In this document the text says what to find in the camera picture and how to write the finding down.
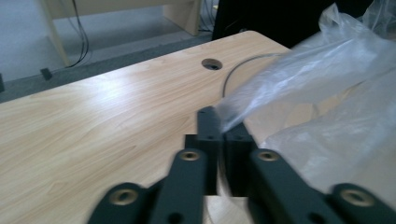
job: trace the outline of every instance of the floor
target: floor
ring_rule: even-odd
[[[202,29],[213,29],[217,1],[203,0]],[[0,73],[5,82],[55,70],[64,64],[47,37],[44,20],[35,1],[3,0],[0,3]],[[147,7],[81,17],[90,41],[85,63],[94,63],[143,49],[194,38],[162,15],[162,7]],[[81,42],[68,19],[56,20],[56,28],[72,62],[79,57]]]

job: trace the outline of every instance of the black cable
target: black cable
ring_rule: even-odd
[[[256,59],[260,59],[260,58],[271,58],[271,57],[275,57],[275,56],[277,57],[277,56],[281,56],[281,55],[282,55],[281,53],[267,53],[267,54],[261,54],[261,55],[258,55],[258,56],[254,56],[254,57],[248,58],[248,59],[242,61],[241,63],[237,64],[237,65],[230,71],[230,73],[228,73],[227,77],[226,77],[225,80],[224,80],[224,84],[223,84],[223,88],[222,88],[222,92],[221,92],[221,97],[222,97],[222,98],[225,97],[225,91],[226,91],[226,88],[227,88],[227,83],[228,83],[228,81],[229,81],[231,75],[233,74],[233,72],[234,72],[238,67],[242,66],[242,65],[245,64],[245,63],[248,63],[248,62],[251,62],[251,61],[253,61],[253,60],[256,60]]]
[[[72,3],[73,3],[73,8],[76,13],[77,23],[78,23],[78,35],[81,38],[81,52],[79,54],[78,60],[74,64],[67,66],[67,68],[74,67],[77,64],[81,63],[87,56],[88,52],[90,51],[90,41],[88,39],[87,33],[84,30],[84,27],[81,24],[81,20],[79,19],[78,7],[76,4],[76,0],[72,0]]]
[[[61,71],[61,70],[67,69],[67,68],[75,67],[76,65],[80,64],[87,57],[88,53],[90,53],[90,58],[92,56],[92,52],[90,51],[90,41],[88,39],[87,33],[84,30],[84,27],[82,26],[81,20],[79,19],[78,7],[76,4],[76,0],[72,0],[72,4],[73,4],[73,9],[76,14],[78,27],[76,27],[75,24],[70,20],[70,15],[68,15],[68,13],[65,10],[66,6],[64,5],[63,0],[61,0],[61,4],[63,5],[64,13],[65,13],[70,25],[76,31],[76,33],[78,34],[78,37],[81,40],[81,51],[80,51],[78,60],[69,66],[66,66],[66,67],[60,68],[60,69],[55,69],[52,71],[50,71],[48,68],[41,69],[40,70],[41,75],[43,75],[44,79],[46,79],[46,80],[50,80],[52,78],[52,73],[55,73],[55,72],[58,72],[58,71]]]

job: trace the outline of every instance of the wooden table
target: wooden table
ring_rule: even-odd
[[[0,104],[0,223],[85,223],[112,186],[148,187],[234,66],[286,50],[245,32]],[[204,68],[207,58],[222,68]],[[242,223],[223,198],[207,198],[216,223]]]

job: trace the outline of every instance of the brass insert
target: brass insert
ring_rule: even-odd
[[[133,189],[119,189],[110,195],[110,202],[116,205],[127,205],[137,199],[137,192]]]
[[[372,196],[357,189],[343,189],[341,191],[341,197],[345,201],[360,207],[369,207],[375,203]]]
[[[277,161],[277,159],[279,159],[279,156],[275,152],[271,151],[261,152],[259,153],[258,157],[262,161]]]
[[[196,161],[199,159],[199,154],[193,151],[186,151],[180,154],[183,161]]]

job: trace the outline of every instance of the transparent plastic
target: transparent plastic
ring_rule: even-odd
[[[314,188],[359,184],[396,207],[396,1],[360,19],[327,8],[308,38],[216,109],[225,132],[245,120]]]

